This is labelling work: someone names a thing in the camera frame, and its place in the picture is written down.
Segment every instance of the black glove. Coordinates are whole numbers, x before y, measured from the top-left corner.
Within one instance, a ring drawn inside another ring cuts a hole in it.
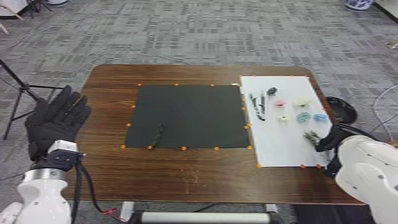
[[[29,155],[38,161],[47,157],[49,149],[57,140],[75,142],[79,130],[91,115],[86,106],[88,98],[72,87],[66,86],[52,103],[38,99],[34,114],[27,118],[25,126],[29,132]]]

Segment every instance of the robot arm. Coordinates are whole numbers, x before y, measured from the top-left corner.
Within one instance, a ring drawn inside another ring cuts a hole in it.
[[[398,150],[363,135],[344,140],[336,182],[352,197],[370,205],[379,224],[398,220]]]
[[[18,185],[24,204],[15,202],[0,213],[4,224],[72,224],[72,208],[61,192],[68,187],[66,172],[82,157],[77,143],[56,141],[47,162],[34,165]]]

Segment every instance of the wooden table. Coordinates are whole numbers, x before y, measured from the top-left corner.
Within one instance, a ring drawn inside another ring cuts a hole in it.
[[[310,76],[301,67],[100,65],[84,87],[93,115],[81,132],[100,200],[359,204],[315,168],[256,168],[255,150],[121,149],[139,84],[230,85],[240,75]],[[89,200],[88,188],[84,199]]]

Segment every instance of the gray carpet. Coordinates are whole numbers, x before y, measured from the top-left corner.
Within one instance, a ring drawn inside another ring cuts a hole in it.
[[[25,19],[2,21],[11,35],[0,33],[0,57],[33,84],[81,89],[100,64],[299,65],[313,71],[326,95],[354,104],[358,127],[377,126],[372,103],[398,82],[398,52],[386,47],[398,40],[398,25],[375,8],[352,12],[342,0],[86,0]],[[11,80],[2,71],[0,77]],[[0,95],[2,130],[17,97],[2,82]],[[391,92],[381,101],[384,120],[398,113],[395,96]],[[31,108],[25,98],[20,111]],[[375,134],[388,140],[383,128]],[[0,141],[0,177],[27,168],[17,122]],[[20,200],[18,183],[2,182],[0,209]],[[82,217],[91,211],[84,208]]]

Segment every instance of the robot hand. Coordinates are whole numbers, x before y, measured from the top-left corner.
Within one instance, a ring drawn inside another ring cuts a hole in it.
[[[66,86],[50,104],[43,98],[38,99],[34,114],[25,122],[33,161],[47,157],[49,149],[57,140],[75,142],[77,133],[91,114],[86,103],[86,96],[72,92],[70,86]]]
[[[377,223],[393,224],[398,220],[398,150],[384,142],[354,135],[340,147],[340,161],[338,185],[370,205]]]

